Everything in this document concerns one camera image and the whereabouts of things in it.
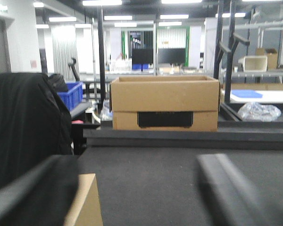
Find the black jacket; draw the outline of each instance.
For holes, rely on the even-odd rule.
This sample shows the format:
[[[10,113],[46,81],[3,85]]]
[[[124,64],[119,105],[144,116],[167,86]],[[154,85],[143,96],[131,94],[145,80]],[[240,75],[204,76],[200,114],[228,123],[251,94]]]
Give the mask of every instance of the black jacket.
[[[53,154],[71,154],[71,117],[42,73],[0,74],[0,188]]]

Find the clear plastic bag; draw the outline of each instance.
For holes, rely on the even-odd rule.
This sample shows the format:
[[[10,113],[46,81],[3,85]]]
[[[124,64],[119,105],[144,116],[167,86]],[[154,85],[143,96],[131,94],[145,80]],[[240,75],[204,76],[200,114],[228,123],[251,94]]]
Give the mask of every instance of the clear plastic bag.
[[[238,115],[243,120],[275,121],[281,115],[281,111],[273,105],[261,105],[258,102],[248,102],[239,109]]]
[[[110,111],[110,101],[109,100],[104,100],[104,103],[103,103],[103,109],[101,110],[100,112],[100,118],[101,120],[103,121],[111,121],[112,118],[113,118],[113,114],[112,112]]]

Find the blue bin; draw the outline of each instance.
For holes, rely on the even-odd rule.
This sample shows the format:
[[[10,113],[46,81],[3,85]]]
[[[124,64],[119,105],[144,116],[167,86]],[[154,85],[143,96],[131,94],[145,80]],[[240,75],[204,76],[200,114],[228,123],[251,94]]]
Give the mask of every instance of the blue bin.
[[[68,110],[71,111],[83,100],[83,83],[68,82],[66,85],[68,86],[68,92],[58,92],[58,95]]]
[[[135,65],[135,64],[133,64],[132,65],[132,70],[140,70],[141,68],[143,68],[143,69],[149,69],[149,64],[144,64],[144,65],[139,65],[139,64],[137,64],[137,65]]]

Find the computer monitor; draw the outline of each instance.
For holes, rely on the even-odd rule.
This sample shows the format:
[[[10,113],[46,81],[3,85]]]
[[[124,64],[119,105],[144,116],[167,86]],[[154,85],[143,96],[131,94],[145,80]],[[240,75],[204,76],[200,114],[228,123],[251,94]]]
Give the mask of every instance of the computer monitor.
[[[184,64],[185,49],[184,48],[159,48],[158,49],[159,64]]]
[[[153,49],[132,49],[132,64],[152,64]]]

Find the fluorescent light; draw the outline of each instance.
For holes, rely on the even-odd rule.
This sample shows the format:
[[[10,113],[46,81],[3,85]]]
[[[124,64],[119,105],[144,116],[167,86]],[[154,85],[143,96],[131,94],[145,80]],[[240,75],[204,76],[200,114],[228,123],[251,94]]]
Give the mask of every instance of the fluorescent light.
[[[83,1],[83,6],[116,6],[121,5],[121,0],[87,0]]]
[[[188,14],[182,15],[160,15],[160,19],[187,19],[189,18]]]
[[[76,21],[76,17],[69,16],[69,17],[49,17],[50,22],[71,22]]]
[[[180,26],[182,23],[181,21],[175,21],[175,22],[159,22],[159,26]]]
[[[3,6],[2,4],[0,4],[0,11],[6,12],[7,10],[8,10],[8,6]]]
[[[36,24],[36,28],[47,29],[47,28],[49,28],[49,25],[48,24]]]
[[[223,13],[222,17],[223,18],[229,18],[231,16],[230,13]],[[245,17],[245,13],[235,13],[235,17]]]
[[[162,4],[200,3],[202,0],[161,0]]]
[[[282,1],[282,0],[242,0],[242,1]]]
[[[104,20],[132,20],[132,16],[104,16]]]
[[[115,27],[137,27],[137,23],[114,23]]]
[[[76,28],[91,28],[91,24],[75,24]]]
[[[35,8],[42,8],[42,7],[44,7],[44,3],[43,2],[34,2],[33,6]]]

